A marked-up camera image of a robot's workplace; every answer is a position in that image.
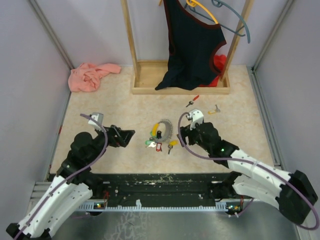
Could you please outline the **key with red tag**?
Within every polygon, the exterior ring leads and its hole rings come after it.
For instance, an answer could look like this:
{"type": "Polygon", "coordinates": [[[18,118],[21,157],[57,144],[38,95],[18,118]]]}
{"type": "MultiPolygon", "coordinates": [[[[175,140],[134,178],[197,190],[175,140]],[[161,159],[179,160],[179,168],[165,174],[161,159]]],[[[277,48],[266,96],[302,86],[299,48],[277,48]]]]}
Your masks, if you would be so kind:
{"type": "Polygon", "coordinates": [[[161,142],[157,142],[155,149],[156,149],[157,152],[161,152],[162,151],[162,143],[161,142]]]}

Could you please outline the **large keyring with rings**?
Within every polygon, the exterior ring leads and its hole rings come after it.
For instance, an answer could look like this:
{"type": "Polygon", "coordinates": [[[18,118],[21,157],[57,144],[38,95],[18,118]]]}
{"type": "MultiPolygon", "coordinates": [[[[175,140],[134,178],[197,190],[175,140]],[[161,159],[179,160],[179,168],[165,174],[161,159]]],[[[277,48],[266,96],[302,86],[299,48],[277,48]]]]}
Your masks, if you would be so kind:
{"type": "Polygon", "coordinates": [[[167,118],[161,119],[153,125],[149,135],[149,140],[144,142],[146,147],[155,147],[157,144],[169,142],[173,135],[172,122],[167,118]]]}

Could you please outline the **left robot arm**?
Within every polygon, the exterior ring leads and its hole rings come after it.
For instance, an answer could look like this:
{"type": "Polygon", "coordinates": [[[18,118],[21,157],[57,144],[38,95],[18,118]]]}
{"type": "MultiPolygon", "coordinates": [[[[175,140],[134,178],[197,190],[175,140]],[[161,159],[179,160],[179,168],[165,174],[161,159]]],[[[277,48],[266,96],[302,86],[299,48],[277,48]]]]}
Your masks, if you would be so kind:
{"type": "Polygon", "coordinates": [[[96,137],[88,132],[74,137],[46,192],[28,215],[6,228],[9,236],[14,240],[50,240],[80,205],[103,195],[103,180],[91,172],[92,163],[107,147],[125,148],[135,131],[111,125],[96,133],[96,137]]]}

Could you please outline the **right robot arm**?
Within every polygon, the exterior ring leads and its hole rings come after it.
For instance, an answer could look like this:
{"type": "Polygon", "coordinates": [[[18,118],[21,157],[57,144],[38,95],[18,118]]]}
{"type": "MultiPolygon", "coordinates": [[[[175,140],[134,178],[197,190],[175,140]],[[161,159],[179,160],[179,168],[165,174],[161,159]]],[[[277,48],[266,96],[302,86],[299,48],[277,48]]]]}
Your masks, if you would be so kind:
{"type": "Polygon", "coordinates": [[[227,197],[241,195],[260,200],[300,227],[309,213],[313,213],[315,228],[319,227],[320,217],[314,207],[318,196],[303,172],[284,171],[256,160],[238,146],[223,140],[211,122],[179,125],[178,138],[195,157],[211,160],[231,170],[231,179],[223,185],[227,197]]]}

